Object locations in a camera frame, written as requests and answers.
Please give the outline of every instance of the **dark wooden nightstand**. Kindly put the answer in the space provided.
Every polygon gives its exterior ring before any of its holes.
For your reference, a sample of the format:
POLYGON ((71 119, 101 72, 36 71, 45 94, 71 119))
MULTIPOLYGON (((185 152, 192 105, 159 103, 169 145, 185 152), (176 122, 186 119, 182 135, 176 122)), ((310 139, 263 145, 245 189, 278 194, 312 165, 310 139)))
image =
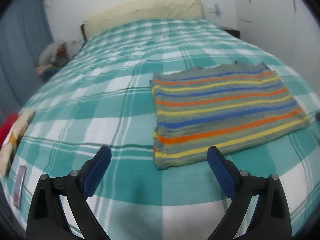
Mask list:
POLYGON ((231 28, 228 28, 228 27, 221 27, 221 29, 224 30, 225 32, 231 34, 232 36, 240 39, 240 31, 235 30, 235 29, 231 29, 231 28))

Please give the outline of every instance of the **smartphone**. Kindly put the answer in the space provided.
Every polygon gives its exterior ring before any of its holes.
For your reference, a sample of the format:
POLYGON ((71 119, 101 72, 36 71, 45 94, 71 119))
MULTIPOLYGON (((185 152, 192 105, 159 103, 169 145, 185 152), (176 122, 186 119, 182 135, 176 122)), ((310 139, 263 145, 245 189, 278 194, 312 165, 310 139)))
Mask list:
POLYGON ((26 175, 26 171, 27 171, 26 166, 19 166, 16 185, 14 187, 14 194, 13 194, 13 205, 18 209, 20 208, 22 185, 23 185, 24 177, 26 175))

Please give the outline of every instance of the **blue gripper pad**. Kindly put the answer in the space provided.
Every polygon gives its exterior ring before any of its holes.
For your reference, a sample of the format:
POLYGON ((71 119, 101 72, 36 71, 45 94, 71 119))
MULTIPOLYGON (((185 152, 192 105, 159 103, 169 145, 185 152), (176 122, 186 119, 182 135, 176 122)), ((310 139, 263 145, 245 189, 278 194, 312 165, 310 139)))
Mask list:
POLYGON ((87 162, 80 170, 82 171, 82 169, 84 169, 84 172, 87 174, 83 180, 82 191, 82 196, 85 200, 88 199, 88 197, 93 196, 98 188, 99 183, 111 162, 111 149, 108 146, 101 147, 95 157, 87 162), (87 167, 90 167, 90 170, 86 170, 85 166, 87 162, 89 162, 89 166, 87 167))
POLYGON ((207 161, 225 196, 234 200, 236 198, 236 182, 232 178, 226 166, 222 163, 224 162, 228 165, 228 162, 231 161, 226 160, 216 147, 210 147, 208 149, 207 161))

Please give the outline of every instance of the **red fabric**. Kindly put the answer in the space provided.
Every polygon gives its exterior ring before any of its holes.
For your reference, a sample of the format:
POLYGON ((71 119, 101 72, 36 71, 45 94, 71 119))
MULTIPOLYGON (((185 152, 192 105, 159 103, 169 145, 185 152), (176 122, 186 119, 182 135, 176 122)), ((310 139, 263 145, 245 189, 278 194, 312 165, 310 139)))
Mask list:
POLYGON ((18 117, 18 114, 10 114, 7 121, 0 127, 0 149, 4 140, 7 138, 13 123, 18 119, 18 117))

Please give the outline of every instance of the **gray-blue curtain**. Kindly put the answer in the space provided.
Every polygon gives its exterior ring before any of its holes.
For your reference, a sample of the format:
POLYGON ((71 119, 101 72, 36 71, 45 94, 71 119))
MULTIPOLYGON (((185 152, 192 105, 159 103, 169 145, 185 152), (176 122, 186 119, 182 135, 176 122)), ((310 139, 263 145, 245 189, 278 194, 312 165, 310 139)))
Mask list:
POLYGON ((0 20, 0 124, 43 85, 36 74, 53 42, 43 0, 15 0, 0 20))

